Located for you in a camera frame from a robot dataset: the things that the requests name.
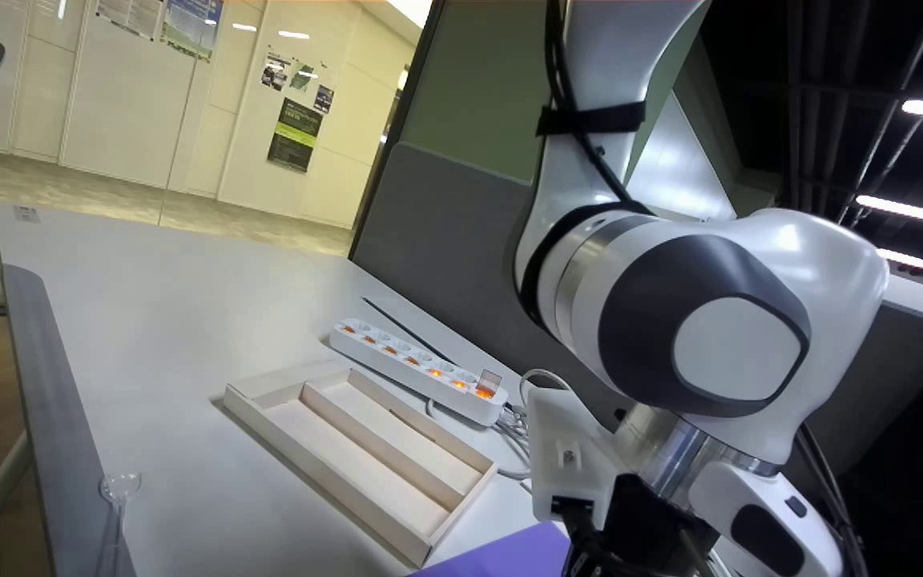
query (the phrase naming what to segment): white box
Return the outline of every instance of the white box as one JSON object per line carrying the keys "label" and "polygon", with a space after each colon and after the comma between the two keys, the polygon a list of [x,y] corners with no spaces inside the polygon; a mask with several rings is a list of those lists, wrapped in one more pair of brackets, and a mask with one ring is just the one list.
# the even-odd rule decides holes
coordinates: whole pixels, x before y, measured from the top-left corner
{"label": "white box", "polygon": [[489,458],[343,362],[234,381],[223,408],[410,568],[495,474]]}

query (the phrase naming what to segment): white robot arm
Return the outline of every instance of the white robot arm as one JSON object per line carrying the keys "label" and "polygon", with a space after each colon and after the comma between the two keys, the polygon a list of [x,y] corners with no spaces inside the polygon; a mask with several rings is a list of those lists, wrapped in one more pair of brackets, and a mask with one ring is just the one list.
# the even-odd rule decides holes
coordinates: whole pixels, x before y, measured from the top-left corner
{"label": "white robot arm", "polygon": [[551,105],[515,286],[638,408],[604,433],[571,392],[531,388],[534,513],[573,528],[568,575],[692,572],[717,537],[742,575],[842,575],[777,467],[865,339],[884,261],[797,211],[677,220],[629,200],[647,85],[704,0],[548,5]]}

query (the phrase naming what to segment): floor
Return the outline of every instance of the floor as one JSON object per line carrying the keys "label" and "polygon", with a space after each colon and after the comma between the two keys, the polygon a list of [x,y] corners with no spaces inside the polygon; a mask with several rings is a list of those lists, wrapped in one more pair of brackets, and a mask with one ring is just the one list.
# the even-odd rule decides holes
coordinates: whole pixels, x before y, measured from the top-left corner
{"label": "floor", "polygon": [[[50,204],[157,228],[223,233],[311,252],[345,252],[350,230],[273,217],[179,192],[0,156],[0,204]],[[23,429],[9,326],[0,319],[0,458]],[[50,575],[34,474],[24,471],[0,513],[0,577]]]}
{"label": "floor", "polygon": [[240,236],[311,252],[345,252],[350,230],[274,217],[214,200],[91,176],[39,161],[0,156],[0,204],[50,204],[157,228]]}

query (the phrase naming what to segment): white table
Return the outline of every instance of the white table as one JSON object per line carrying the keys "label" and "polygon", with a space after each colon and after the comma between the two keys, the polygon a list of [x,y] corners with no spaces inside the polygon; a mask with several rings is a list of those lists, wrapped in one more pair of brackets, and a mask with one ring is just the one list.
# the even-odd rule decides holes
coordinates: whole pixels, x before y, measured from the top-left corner
{"label": "white table", "polygon": [[[408,575],[214,408],[228,381],[329,358],[317,337],[338,319],[393,332],[362,299],[456,362],[515,384],[509,370],[333,258],[5,204],[0,261],[62,577],[94,575],[109,471],[144,474],[124,515],[124,575]],[[515,467],[493,433],[436,420]],[[495,478],[429,560],[531,522],[528,493]]]}

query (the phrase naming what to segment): purple object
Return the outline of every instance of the purple object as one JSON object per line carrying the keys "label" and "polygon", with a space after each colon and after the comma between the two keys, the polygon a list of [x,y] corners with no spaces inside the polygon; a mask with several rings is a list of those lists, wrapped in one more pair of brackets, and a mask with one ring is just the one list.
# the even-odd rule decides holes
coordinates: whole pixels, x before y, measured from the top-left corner
{"label": "purple object", "polygon": [[415,577],[558,577],[568,537],[553,522],[528,526],[469,554],[450,559]]}

